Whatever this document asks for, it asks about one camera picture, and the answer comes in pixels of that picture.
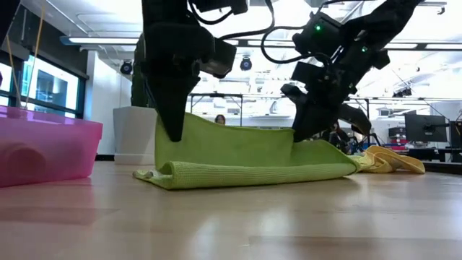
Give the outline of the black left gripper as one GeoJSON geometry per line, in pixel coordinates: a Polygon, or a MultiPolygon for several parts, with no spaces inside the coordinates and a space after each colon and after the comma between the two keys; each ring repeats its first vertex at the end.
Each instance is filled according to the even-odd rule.
{"type": "Polygon", "coordinates": [[[144,26],[139,73],[172,142],[182,139],[186,101],[200,71],[216,74],[216,38],[196,24],[155,22],[144,26]]]}

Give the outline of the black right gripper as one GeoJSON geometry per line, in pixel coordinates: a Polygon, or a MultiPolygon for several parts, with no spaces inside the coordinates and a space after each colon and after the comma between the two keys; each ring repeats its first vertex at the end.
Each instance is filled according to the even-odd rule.
{"type": "Polygon", "coordinates": [[[292,125],[294,142],[330,128],[337,118],[350,124],[353,131],[368,135],[372,124],[362,109],[342,104],[357,92],[356,83],[344,70],[326,67],[324,79],[312,85],[304,84],[305,92],[294,84],[284,84],[281,92],[296,105],[292,125]]]}

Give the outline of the yellow microfiber towel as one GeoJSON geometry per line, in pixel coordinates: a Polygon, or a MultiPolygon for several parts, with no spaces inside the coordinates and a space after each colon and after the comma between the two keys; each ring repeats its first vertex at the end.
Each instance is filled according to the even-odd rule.
{"type": "Polygon", "coordinates": [[[361,155],[349,155],[357,164],[359,173],[395,173],[403,170],[413,174],[425,174],[425,166],[421,160],[407,155],[400,155],[391,149],[373,145],[361,155]]]}

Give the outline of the lime green microfiber towel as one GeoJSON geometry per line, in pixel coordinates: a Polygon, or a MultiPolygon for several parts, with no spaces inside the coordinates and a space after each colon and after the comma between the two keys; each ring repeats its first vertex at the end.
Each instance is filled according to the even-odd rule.
{"type": "Polygon", "coordinates": [[[358,162],[323,140],[294,142],[290,129],[224,126],[186,113],[183,138],[154,132],[154,168],[140,181],[166,190],[324,181],[356,173],[358,162]]]}

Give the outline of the pink plastic basket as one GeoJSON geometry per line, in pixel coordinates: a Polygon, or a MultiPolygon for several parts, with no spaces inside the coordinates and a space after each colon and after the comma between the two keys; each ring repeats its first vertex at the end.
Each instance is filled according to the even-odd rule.
{"type": "Polygon", "coordinates": [[[45,157],[36,183],[88,177],[102,132],[101,123],[0,105],[0,142],[25,143],[45,157]]]}

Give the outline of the white hexagonal planter pot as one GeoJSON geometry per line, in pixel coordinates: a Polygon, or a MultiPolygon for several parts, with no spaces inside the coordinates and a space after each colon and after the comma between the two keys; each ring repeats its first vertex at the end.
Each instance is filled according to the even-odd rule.
{"type": "Polygon", "coordinates": [[[154,165],[157,111],[126,106],[113,109],[114,160],[118,165],[154,165]]]}

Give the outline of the black computer monitor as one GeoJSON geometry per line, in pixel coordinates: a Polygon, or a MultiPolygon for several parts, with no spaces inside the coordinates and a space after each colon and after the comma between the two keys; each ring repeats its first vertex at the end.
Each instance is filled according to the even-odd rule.
{"type": "Polygon", "coordinates": [[[405,114],[406,138],[409,142],[447,142],[448,123],[443,116],[405,114]]]}
{"type": "Polygon", "coordinates": [[[462,121],[450,122],[450,147],[462,149],[462,121]]]}

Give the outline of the overhead rig light bar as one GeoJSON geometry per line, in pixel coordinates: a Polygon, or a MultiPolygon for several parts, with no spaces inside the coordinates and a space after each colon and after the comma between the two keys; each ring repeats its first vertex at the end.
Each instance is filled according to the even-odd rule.
{"type": "MultiPolygon", "coordinates": [[[[134,46],[138,38],[102,38],[102,37],[69,37],[61,36],[60,41],[66,46],[101,45],[101,46],[134,46]]],[[[257,48],[261,42],[255,39],[231,39],[227,43],[244,48],[257,48]]],[[[294,48],[291,40],[266,40],[266,47],[269,48],[294,48]]],[[[385,49],[392,51],[462,51],[462,42],[390,42],[385,49]]]]}

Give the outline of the black framed window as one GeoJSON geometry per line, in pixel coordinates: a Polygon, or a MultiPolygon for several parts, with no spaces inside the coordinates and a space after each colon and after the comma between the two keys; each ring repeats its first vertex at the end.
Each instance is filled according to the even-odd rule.
{"type": "Polygon", "coordinates": [[[0,105],[83,118],[85,81],[42,58],[0,52],[0,105]]]}

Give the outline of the black background stand frame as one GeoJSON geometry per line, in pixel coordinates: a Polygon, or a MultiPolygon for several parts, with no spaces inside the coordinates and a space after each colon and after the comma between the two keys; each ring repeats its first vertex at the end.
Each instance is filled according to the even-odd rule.
{"type": "Polygon", "coordinates": [[[345,101],[353,108],[359,108],[370,119],[370,99],[367,97],[348,97],[345,101]]]}
{"type": "Polygon", "coordinates": [[[243,126],[243,95],[193,93],[187,99],[186,111],[212,122],[217,115],[222,114],[227,126],[243,126]]]}

